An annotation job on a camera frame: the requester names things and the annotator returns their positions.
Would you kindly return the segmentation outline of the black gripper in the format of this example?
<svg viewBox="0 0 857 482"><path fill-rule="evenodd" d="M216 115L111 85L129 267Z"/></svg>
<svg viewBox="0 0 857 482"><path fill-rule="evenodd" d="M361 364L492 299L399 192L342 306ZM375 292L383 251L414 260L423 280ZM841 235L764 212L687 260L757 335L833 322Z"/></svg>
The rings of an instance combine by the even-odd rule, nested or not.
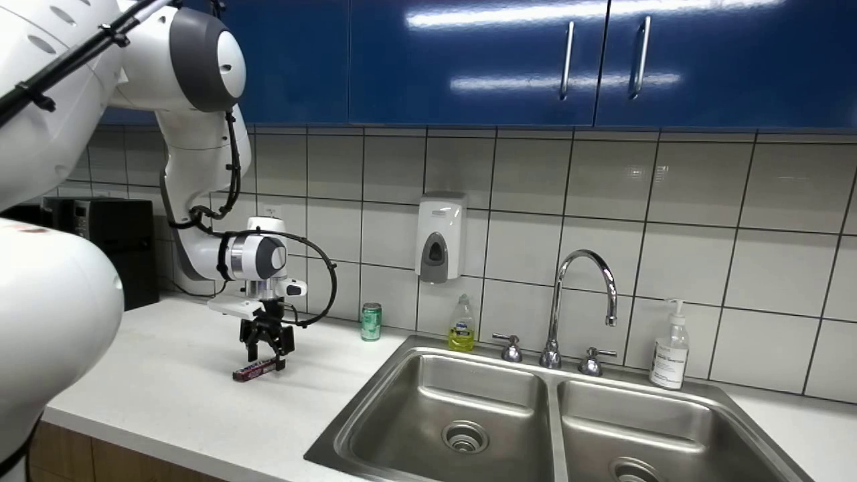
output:
<svg viewBox="0 0 857 482"><path fill-rule="evenodd" d="M267 343L276 358L284 358L295 347L295 330L284 323L284 302L264 299L241 322L237 340L247 346L247 360L257 360L257 343Z"/></svg>

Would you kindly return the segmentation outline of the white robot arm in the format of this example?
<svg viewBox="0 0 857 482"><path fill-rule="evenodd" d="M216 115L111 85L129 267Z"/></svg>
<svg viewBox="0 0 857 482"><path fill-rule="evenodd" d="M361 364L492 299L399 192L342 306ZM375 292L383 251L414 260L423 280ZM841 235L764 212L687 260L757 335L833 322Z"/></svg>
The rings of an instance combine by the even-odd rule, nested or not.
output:
<svg viewBox="0 0 857 482"><path fill-rule="evenodd" d="M244 85L237 40L178 0L0 0L0 212L63 185L107 110L146 110L166 142L160 192L190 273L278 279L278 239L196 224L199 200L252 165ZM0 287L0 482L27 482L46 403L114 340L122 280L94 241L3 217Z"/></svg>

